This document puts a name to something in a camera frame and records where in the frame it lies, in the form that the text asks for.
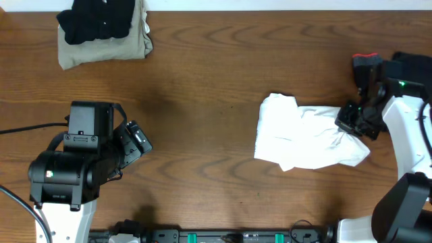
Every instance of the wooden table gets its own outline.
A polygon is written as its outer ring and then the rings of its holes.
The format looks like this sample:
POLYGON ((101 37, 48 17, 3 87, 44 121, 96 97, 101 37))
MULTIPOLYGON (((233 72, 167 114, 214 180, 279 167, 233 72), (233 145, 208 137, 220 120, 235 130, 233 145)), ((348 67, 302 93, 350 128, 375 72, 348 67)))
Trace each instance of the wooden table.
MULTIPOLYGON (((154 146, 101 188, 93 229, 124 219, 184 229, 331 223, 370 215, 397 180, 386 133, 363 139, 371 155, 357 167, 283 172, 253 159, 259 105, 270 92, 299 105, 357 99, 352 54, 432 55, 430 12, 150 12, 147 59, 67 71, 55 14, 0 15, 0 128, 61 122, 73 100, 110 101, 154 146)), ((28 166, 59 131, 0 136, 0 183, 28 200, 28 166)), ((0 212, 0 241, 34 241, 20 206, 0 195, 0 212)))

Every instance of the white cloth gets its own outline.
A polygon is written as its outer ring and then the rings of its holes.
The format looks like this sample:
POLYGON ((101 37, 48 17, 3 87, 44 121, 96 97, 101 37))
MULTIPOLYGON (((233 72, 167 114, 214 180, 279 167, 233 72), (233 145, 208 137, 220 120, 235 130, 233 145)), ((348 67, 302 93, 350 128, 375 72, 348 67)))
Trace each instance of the white cloth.
POLYGON ((261 104, 256 128, 255 159, 318 169, 336 163, 356 166, 370 150, 335 125, 339 107, 298 107, 294 97, 270 94, 261 104))

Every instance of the black cloth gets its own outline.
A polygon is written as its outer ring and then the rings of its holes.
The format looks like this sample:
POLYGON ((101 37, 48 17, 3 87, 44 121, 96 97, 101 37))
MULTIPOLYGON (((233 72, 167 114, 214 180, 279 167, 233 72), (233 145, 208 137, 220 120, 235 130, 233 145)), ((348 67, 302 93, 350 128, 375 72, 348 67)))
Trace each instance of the black cloth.
POLYGON ((75 0, 57 15, 69 45, 129 35, 135 0, 75 0))

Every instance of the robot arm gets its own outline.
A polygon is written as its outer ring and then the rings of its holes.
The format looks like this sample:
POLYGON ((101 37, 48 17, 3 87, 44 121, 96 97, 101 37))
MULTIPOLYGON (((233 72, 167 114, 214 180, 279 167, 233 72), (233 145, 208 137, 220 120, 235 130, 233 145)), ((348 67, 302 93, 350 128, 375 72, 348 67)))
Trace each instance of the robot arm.
POLYGON ((360 104, 351 102, 341 109, 336 124, 347 132, 374 140, 380 131, 388 130, 399 181, 373 215, 341 220, 336 242, 432 240, 432 217, 422 210, 432 185, 431 67, 430 57, 403 53, 392 61, 374 63, 369 67, 369 83, 360 90, 360 104))
MULTIPOLYGON (((54 243, 87 242, 100 187, 121 179, 123 168, 152 149, 118 104, 74 101, 68 121, 69 131, 56 136, 28 170, 30 200, 54 243), (114 109, 124 117, 116 129, 114 109), (61 141, 63 151, 55 151, 61 141)), ((36 241, 47 242, 39 224, 36 241)))
POLYGON ((427 138, 432 138, 429 104, 419 111, 424 101, 418 97, 392 97, 383 110, 383 121, 389 130, 398 163, 398 179, 405 173, 422 172, 432 178, 431 156, 421 134, 419 119, 425 125, 427 138))

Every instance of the beige cloth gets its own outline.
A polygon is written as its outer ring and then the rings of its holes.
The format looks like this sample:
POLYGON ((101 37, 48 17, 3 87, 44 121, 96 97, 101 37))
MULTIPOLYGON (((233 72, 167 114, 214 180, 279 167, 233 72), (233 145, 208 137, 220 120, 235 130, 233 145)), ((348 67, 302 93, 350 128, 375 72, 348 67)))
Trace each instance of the beige cloth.
POLYGON ((142 1, 135 0, 129 35, 124 38, 96 39, 80 45, 65 42, 65 32, 59 26, 59 64, 66 70, 81 63, 109 59, 144 59, 153 50, 150 38, 146 34, 146 22, 142 1))

